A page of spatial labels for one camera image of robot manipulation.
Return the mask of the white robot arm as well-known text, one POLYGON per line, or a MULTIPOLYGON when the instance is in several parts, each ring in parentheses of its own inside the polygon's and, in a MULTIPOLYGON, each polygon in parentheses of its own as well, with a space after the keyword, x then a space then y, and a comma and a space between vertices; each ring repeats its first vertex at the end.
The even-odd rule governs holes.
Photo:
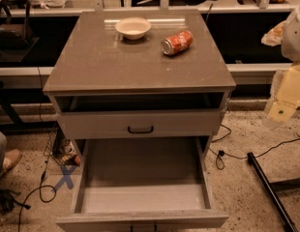
POLYGON ((261 42, 280 45, 282 55, 292 62, 286 71, 275 72, 265 106, 264 124, 276 127, 288 121, 300 107, 300 5, 266 33, 261 42))

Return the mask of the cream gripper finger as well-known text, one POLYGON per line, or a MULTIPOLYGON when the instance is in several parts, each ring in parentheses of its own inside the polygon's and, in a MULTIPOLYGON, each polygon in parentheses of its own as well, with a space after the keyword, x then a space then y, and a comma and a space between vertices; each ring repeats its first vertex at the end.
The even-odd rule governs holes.
POLYGON ((278 127, 287 122, 299 107, 300 63, 293 63, 286 71, 278 70, 273 76, 263 124, 278 127))

